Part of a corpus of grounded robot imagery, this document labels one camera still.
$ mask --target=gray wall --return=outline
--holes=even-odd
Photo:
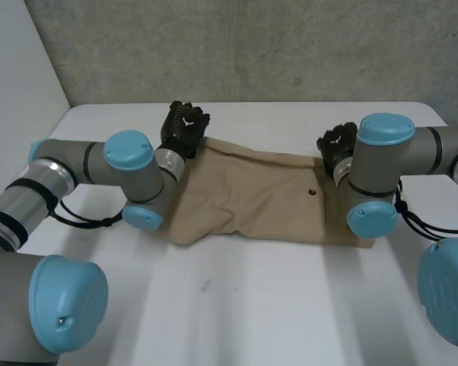
[[[71,105],[423,101],[458,124],[458,0],[26,0]]]

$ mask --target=beige fabric bag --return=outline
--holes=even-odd
[[[254,239],[373,246],[347,227],[321,159],[259,152],[212,138],[202,145],[196,159],[188,161],[179,195],[158,232],[169,241],[188,245],[207,234],[240,233]]]

